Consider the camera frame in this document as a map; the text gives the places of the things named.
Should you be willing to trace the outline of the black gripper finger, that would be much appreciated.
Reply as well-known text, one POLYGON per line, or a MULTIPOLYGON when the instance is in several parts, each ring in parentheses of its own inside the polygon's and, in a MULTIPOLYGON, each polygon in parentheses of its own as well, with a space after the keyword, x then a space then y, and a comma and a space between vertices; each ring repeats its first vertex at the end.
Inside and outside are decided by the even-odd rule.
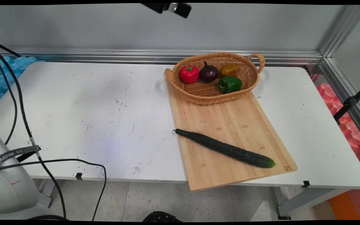
POLYGON ((169 8, 168 3, 141 3, 141 4, 159 14, 162 14, 164 11, 167 11, 169 8))
POLYGON ((190 14, 192 7, 187 3, 170 3, 168 11, 179 15, 180 17, 187 18, 190 14))

